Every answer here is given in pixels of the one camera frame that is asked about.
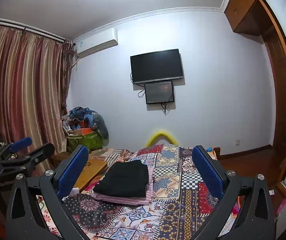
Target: silver bolt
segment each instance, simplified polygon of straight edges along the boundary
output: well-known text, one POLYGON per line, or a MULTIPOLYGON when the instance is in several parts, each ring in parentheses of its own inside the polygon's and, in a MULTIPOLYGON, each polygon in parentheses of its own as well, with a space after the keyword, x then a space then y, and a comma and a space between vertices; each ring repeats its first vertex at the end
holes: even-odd
POLYGON ((262 174, 258 174, 258 179, 259 180, 264 180, 264 176, 262 174))
POLYGON ((23 177, 24 177, 24 175, 22 173, 19 173, 19 174, 16 175, 16 179, 21 179, 23 177))
POLYGON ((46 175, 46 176, 52 176, 53 173, 54 173, 53 170, 47 170, 47 171, 45 171, 45 175, 46 175))
POLYGON ((228 170, 228 175, 230 176, 230 177, 234 177, 235 176, 235 171, 233 171, 233 170, 228 170))

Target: small black monitor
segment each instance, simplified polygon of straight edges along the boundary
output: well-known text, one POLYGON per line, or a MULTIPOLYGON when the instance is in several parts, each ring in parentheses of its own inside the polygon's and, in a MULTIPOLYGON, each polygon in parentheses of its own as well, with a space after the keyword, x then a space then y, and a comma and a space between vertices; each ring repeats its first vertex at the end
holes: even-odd
POLYGON ((174 102, 173 82, 153 82, 145 84, 145 99, 147 104, 174 102))
POLYGON ((178 49, 132 56, 131 69, 133 84, 183 78, 178 49))

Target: white wall-mounted air conditioner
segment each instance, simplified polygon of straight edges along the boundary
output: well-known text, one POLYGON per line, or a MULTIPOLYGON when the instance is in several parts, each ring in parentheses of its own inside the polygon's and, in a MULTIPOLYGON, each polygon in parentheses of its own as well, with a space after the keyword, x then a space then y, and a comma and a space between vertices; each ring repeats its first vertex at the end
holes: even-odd
POLYGON ((98 51, 116 46, 118 43, 117 31, 114 28, 97 33, 77 43, 77 54, 80 58, 98 51))

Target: patchwork blanket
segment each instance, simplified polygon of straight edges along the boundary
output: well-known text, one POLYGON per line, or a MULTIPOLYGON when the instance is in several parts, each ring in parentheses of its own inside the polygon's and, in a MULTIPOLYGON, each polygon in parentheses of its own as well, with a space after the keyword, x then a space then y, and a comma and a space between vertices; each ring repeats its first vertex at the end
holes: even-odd
MULTIPOLYGON (((111 154, 113 158, 108 153, 104 157, 113 159, 109 165, 120 157, 113 151, 111 154)), ((164 144, 144 148, 129 159, 155 168, 150 205, 97 201, 91 196, 92 190, 70 196, 64 204, 90 239, 188 240, 218 202, 209 193, 191 155, 192 148, 164 144)), ((44 201, 40 200, 40 206, 50 231, 59 235, 44 201)), ((235 218, 236 215, 230 215, 220 235, 229 232, 235 218)))

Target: pink striped towel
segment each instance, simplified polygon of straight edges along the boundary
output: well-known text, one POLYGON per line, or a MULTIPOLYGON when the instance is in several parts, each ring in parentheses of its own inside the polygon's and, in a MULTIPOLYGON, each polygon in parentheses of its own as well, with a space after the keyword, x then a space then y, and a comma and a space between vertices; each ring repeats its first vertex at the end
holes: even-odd
POLYGON ((111 197, 97 192, 93 192, 92 197, 96 200, 103 200, 112 203, 126 205, 149 205, 153 197, 153 170, 154 167, 148 167, 148 184, 146 185, 146 197, 111 197))

